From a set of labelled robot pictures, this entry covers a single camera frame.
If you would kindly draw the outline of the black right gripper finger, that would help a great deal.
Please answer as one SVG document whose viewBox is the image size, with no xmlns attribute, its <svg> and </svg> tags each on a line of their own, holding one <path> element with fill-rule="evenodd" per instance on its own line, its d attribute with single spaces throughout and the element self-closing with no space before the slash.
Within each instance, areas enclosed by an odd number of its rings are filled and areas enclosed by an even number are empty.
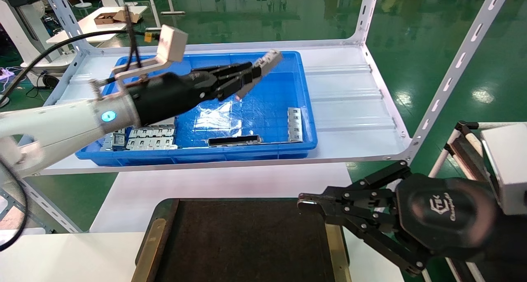
<svg viewBox="0 0 527 282">
<path fill-rule="evenodd" d="M 375 214 L 374 211 L 361 207 L 334 207 L 330 212 L 324 213 L 324 221 L 344 226 L 407 274 L 413 277 L 422 274 L 427 258 L 411 252 L 381 231 L 382 224 L 394 224 L 393 216 L 378 213 L 374 217 Z"/>
<path fill-rule="evenodd" d="M 407 162 L 397 161 L 350 186 L 328 186 L 321 194 L 301 193 L 297 206 L 309 212 L 328 212 L 336 204 L 360 208 L 389 207 L 394 203 L 395 193 L 387 186 L 410 175 Z"/>
</svg>

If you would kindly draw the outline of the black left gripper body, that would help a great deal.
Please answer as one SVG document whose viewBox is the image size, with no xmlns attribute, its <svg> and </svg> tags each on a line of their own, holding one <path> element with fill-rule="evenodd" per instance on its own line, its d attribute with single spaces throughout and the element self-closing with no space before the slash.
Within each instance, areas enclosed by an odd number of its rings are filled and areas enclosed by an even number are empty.
<svg viewBox="0 0 527 282">
<path fill-rule="evenodd" d="M 144 81 L 128 83 L 127 91 L 138 117 L 133 125 L 149 126 L 214 99 L 218 80 L 210 72 L 195 71 L 187 75 L 164 72 Z"/>
</svg>

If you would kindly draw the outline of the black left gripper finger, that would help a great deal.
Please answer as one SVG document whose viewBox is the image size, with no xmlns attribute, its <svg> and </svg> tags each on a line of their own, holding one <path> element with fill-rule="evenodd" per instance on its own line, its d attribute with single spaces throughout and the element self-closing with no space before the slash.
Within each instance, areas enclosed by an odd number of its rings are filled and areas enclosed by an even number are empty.
<svg viewBox="0 0 527 282">
<path fill-rule="evenodd" d="M 233 79 L 239 79 L 242 84 L 249 84 L 256 78 L 262 77 L 262 69 L 252 62 L 235 63 L 229 65 L 215 65 L 203 68 L 193 68 L 191 72 L 208 72 L 218 78 L 220 84 Z"/>
<path fill-rule="evenodd" d="M 254 87 L 252 75 L 241 75 L 232 78 L 217 89 L 218 101 L 223 101 L 231 95 L 236 95 L 242 99 Z"/>
</svg>

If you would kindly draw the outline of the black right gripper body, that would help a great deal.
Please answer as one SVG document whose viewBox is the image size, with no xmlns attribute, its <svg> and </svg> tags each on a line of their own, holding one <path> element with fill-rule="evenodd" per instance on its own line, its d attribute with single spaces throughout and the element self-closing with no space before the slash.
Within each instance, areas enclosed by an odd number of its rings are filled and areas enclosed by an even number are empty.
<svg viewBox="0 0 527 282">
<path fill-rule="evenodd" d="M 467 261 L 485 256 L 501 209 L 482 182 L 412 174 L 395 195 L 401 228 L 431 254 Z"/>
</svg>

